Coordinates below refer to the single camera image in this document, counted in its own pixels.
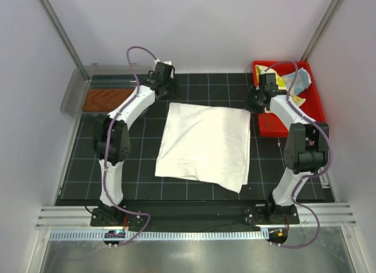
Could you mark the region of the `brown towel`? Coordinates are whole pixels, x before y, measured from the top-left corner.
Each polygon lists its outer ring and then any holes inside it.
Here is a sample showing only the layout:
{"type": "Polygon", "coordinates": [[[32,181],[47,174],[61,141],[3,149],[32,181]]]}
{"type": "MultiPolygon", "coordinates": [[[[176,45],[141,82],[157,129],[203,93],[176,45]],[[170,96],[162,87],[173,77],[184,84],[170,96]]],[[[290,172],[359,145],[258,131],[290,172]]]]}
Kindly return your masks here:
{"type": "Polygon", "coordinates": [[[132,93],[133,89],[89,89],[82,110],[84,112],[111,112],[132,93]]]}

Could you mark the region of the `white pink towel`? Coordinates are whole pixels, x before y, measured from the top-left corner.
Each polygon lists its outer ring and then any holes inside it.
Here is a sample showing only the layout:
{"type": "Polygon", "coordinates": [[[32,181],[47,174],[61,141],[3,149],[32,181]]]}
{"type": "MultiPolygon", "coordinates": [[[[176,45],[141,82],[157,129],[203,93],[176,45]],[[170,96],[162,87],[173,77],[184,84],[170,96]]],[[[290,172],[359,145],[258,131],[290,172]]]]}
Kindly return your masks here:
{"type": "Polygon", "coordinates": [[[250,120],[244,109],[170,103],[155,176],[239,193],[249,176],[250,120]]]}

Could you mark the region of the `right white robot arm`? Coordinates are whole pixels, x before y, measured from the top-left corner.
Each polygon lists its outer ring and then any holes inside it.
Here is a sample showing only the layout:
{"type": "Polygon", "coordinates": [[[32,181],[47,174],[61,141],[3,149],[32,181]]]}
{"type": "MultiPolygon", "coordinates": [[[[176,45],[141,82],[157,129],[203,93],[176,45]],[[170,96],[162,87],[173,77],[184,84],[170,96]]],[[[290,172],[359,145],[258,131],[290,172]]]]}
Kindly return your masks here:
{"type": "Polygon", "coordinates": [[[250,89],[247,108],[258,114],[271,111],[288,129],[283,153],[286,169],[264,210],[266,220],[278,224],[293,214],[296,197],[306,181],[329,163],[329,127],[305,114],[287,90],[280,90],[275,73],[258,76],[258,85],[250,89]]]}

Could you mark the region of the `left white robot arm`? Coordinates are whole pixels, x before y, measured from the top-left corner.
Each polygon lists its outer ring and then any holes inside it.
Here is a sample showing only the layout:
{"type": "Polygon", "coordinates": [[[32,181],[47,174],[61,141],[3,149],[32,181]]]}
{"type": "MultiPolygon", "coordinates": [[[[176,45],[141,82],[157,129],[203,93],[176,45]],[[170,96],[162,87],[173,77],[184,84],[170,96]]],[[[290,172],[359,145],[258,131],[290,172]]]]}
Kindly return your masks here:
{"type": "Polygon", "coordinates": [[[124,211],[116,206],[123,200],[122,168],[131,151],[129,130],[155,101],[175,94],[178,88],[172,62],[157,59],[155,69],[125,101],[111,112],[95,117],[92,140],[102,176],[100,201],[108,206],[103,217],[111,226],[120,225],[125,217],[124,211]]]}

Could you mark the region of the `red plastic bin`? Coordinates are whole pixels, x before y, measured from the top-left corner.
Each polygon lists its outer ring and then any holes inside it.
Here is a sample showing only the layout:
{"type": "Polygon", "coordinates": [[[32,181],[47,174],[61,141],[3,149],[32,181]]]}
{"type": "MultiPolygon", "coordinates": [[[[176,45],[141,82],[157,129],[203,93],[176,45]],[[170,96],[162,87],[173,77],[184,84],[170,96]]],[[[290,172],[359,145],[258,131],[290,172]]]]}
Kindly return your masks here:
{"type": "MultiPolygon", "coordinates": [[[[277,61],[255,60],[252,62],[253,80],[255,86],[258,85],[256,66],[260,65],[269,67],[275,63],[277,63],[277,61]]],[[[300,108],[316,121],[325,122],[323,107],[321,105],[320,96],[316,88],[316,83],[310,65],[307,62],[296,62],[296,64],[298,69],[304,68],[311,77],[311,85],[309,88],[303,91],[303,93],[299,94],[300,97],[306,99],[305,103],[302,104],[300,108]]],[[[283,63],[273,67],[273,69],[279,76],[284,76],[295,71],[295,67],[292,63],[283,63]]],[[[258,129],[256,129],[256,131],[260,133],[260,136],[287,137],[288,129],[276,115],[272,113],[263,113],[258,116],[258,120],[258,129]]]]}

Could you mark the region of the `yellow patterned towel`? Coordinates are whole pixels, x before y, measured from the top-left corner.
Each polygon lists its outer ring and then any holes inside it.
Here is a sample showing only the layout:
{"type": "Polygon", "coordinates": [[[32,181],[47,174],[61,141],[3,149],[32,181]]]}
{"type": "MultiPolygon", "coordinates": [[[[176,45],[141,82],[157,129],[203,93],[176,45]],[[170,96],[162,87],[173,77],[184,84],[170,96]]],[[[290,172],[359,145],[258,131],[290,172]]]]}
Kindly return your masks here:
{"type": "MultiPolygon", "coordinates": [[[[261,74],[263,74],[263,73],[273,73],[275,75],[275,77],[276,77],[276,83],[277,83],[277,86],[278,86],[279,90],[288,90],[289,87],[290,87],[290,85],[291,85],[291,82],[288,82],[288,84],[287,84],[287,79],[283,79],[277,73],[277,71],[275,69],[273,69],[273,68],[267,69],[267,66],[255,64],[255,70],[254,70],[254,72],[256,74],[256,81],[257,81],[258,85],[260,84],[260,82],[259,82],[259,76],[261,74]]],[[[298,97],[297,95],[294,94],[294,92],[291,92],[290,96],[292,97],[293,102],[298,107],[302,106],[306,102],[305,98],[298,97]]]]}

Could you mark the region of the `blue patterned towel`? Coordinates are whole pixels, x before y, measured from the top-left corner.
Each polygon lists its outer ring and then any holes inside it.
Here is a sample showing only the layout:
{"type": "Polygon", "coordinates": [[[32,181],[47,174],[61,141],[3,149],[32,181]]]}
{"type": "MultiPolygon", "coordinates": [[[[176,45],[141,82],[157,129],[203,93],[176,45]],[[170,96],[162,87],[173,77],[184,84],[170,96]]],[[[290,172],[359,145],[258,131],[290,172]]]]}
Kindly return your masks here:
{"type": "Polygon", "coordinates": [[[297,73],[291,72],[287,75],[283,75],[281,77],[282,81],[285,83],[286,87],[289,89],[291,87],[291,83],[296,76],[295,82],[293,87],[290,91],[290,94],[293,96],[297,96],[306,89],[308,89],[312,83],[311,76],[304,68],[299,68],[297,73]]]}

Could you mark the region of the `clear plastic bin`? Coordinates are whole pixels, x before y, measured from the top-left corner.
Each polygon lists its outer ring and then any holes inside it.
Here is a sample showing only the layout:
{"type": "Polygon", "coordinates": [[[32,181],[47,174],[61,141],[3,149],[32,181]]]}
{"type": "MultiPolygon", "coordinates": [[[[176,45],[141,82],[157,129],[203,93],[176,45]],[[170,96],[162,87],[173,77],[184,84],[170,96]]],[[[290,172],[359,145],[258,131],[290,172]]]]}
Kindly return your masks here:
{"type": "Polygon", "coordinates": [[[75,69],[70,78],[60,111],[72,117],[82,112],[87,93],[91,89],[134,89],[136,81],[128,65],[99,65],[93,63],[85,66],[89,75],[85,79],[79,69],[75,69]]]}

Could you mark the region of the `right aluminium frame post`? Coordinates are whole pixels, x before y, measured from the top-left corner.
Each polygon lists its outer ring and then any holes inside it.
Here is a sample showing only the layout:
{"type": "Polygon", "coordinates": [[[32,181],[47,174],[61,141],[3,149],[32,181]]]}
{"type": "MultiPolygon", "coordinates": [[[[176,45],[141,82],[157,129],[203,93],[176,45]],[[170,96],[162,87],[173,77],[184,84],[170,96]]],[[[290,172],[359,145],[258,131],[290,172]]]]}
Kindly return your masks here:
{"type": "Polygon", "coordinates": [[[343,4],[344,0],[331,0],[326,8],[324,15],[322,16],[318,26],[316,27],[308,45],[306,46],[300,62],[307,62],[310,56],[313,54],[314,49],[317,47],[321,38],[324,36],[326,30],[328,29],[331,21],[334,19],[339,8],[343,4]]]}

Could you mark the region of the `aluminium frame post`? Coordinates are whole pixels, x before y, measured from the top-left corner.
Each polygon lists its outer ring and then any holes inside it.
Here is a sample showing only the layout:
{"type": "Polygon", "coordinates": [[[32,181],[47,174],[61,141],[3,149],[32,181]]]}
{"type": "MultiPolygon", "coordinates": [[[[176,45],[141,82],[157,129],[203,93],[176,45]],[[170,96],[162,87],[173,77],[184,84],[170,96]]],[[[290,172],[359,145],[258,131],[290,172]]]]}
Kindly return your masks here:
{"type": "Polygon", "coordinates": [[[90,79],[88,71],[86,70],[85,66],[83,65],[77,51],[75,50],[71,40],[69,39],[68,34],[66,33],[58,15],[56,14],[52,4],[49,0],[38,0],[46,13],[46,16],[50,20],[54,30],[56,31],[57,35],[59,36],[63,46],[67,50],[70,58],[74,62],[76,68],[79,70],[80,74],[84,78],[85,81],[90,79]]]}
{"type": "Polygon", "coordinates": [[[321,38],[324,36],[326,30],[328,29],[331,21],[334,19],[339,8],[343,4],[344,0],[331,0],[326,8],[324,15],[322,16],[318,26],[316,27],[308,45],[306,46],[300,62],[307,62],[310,56],[313,54],[314,49],[317,47],[321,38]]]}

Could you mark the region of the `left aluminium frame post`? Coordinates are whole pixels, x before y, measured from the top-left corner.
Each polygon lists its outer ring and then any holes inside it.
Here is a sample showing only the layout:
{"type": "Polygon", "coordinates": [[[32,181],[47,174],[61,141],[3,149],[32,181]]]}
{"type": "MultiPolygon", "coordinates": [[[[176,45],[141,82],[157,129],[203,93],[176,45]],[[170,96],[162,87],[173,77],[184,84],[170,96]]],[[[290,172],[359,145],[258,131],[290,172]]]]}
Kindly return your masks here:
{"type": "Polygon", "coordinates": [[[54,30],[56,31],[57,35],[59,36],[63,46],[67,50],[70,58],[74,62],[76,68],[79,70],[80,74],[84,78],[85,81],[90,79],[88,71],[86,70],[85,66],[83,65],[77,51],[75,50],[71,40],[69,39],[68,34],[66,33],[58,15],[56,14],[52,4],[49,0],[38,0],[46,13],[46,16],[50,20],[54,30]]]}

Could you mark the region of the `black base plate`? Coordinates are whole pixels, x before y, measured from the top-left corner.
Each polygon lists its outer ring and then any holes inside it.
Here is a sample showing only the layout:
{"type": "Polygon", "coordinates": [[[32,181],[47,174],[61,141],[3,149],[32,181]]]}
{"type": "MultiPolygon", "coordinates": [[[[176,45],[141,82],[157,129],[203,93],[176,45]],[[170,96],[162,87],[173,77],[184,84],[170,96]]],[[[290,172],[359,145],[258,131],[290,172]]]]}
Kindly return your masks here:
{"type": "Polygon", "coordinates": [[[127,200],[122,207],[99,204],[92,210],[93,227],[124,227],[148,232],[240,232],[261,227],[297,225],[295,206],[271,207],[261,200],[127,200]]]}

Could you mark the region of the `aluminium front rail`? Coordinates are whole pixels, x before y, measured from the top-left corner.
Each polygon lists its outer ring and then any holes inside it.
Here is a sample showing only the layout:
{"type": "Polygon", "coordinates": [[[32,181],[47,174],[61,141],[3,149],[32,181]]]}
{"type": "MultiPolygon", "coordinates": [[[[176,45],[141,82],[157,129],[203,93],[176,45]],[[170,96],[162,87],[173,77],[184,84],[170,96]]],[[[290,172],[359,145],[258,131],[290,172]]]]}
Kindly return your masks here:
{"type": "MultiPolygon", "coordinates": [[[[347,203],[308,203],[317,215],[322,227],[355,227],[353,211],[347,203]]],[[[91,215],[84,207],[43,207],[37,219],[36,228],[86,228],[91,215]]]]}

